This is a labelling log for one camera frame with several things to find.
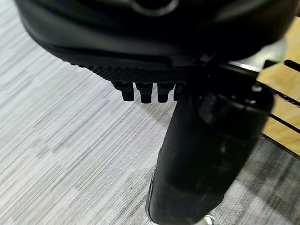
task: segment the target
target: black plastic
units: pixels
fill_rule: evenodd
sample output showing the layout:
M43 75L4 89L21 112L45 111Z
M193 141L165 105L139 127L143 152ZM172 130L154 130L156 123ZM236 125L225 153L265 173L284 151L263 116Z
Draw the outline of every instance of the black plastic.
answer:
M134 89L132 83L126 82L112 82L115 89L122 91L123 100L125 102L132 102L135 100Z
M158 102L165 103L168 101L169 92L173 90L175 83L158 83L157 93Z
M136 88L141 93L141 102L145 103L145 104L151 103L153 84L152 83L136 83L135 85L136 85Z
M131 0L15 2L28 33L52 54L110 81L152 83L186 82L207 51L223 61L256 53L284 35L299 3L180 0L172 13L147 17Z
M152 221L159 225L193 225L221 203L250 156L272 109L272 92L266 86L262 88L265 104L250 106L229 98L223 104L227 97L220 97L221 93L211 97L210 91L199 95L197 90L191 93L193 87L185 87L151 182L146 211ZM202 113L207 99L212 107ZM223 127L223 120L228 120L228 124L239 123L241 129Z

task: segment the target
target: wooden panel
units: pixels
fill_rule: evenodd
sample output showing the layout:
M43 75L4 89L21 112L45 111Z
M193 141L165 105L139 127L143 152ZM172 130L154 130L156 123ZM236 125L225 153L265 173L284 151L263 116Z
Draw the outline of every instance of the wooden panel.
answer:
M300 134L270 118L264 134L300 155Z
M283 100L281 97L275 97L276 104L273 114L294 127L300 129L300 108L292 105L291 103Z
M295 18L286 39L288 43L286 59L300 63L300 18ZM258 80L300 102L300 73L283 63L264 70ZM276 97L273 114L296 128L300 128L300 108L280 97ZM300 155L300 134L297 132L270 118L264 133Z

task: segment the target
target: round hole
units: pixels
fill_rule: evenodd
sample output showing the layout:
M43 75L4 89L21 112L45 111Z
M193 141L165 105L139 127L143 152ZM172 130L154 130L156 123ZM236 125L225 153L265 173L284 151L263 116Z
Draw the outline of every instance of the round hole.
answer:
M172 12L179 0L132 0L132 8L143 15L162 16Z

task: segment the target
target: gray carpet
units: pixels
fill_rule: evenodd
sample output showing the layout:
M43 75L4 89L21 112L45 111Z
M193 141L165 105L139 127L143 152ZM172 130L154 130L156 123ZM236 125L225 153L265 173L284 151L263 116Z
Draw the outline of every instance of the gray carpet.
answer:
M41 49L0 0L0 224L150 225L146 193L175 103L135 98ZM299 171L262 138L212 214L223 225L300 225Z

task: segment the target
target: black strip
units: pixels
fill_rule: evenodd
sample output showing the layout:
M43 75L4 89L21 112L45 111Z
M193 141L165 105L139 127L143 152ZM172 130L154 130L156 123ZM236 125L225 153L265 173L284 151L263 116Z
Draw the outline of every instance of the black strip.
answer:
M300 108L300 102L298 102L297 100L295 100L291 97L288 97L287 95L279 92L278 90L273 89L273 91L274 91L275 95L279 95L279 97L283 98L285 101L287 101L287 102L291 103L292 105Z
M286 60L285 65L291 69L294 69L294 70L300 72L300 64L297 62L294 62L292 60Z
M300 129L294 127L292 124L289 124L288 122L284 121L283 119L271 114L271 118L277 120L278 122L282 123L283 125L287 126L288 128L292 129L293 131L296 131L298 134L300 134Z

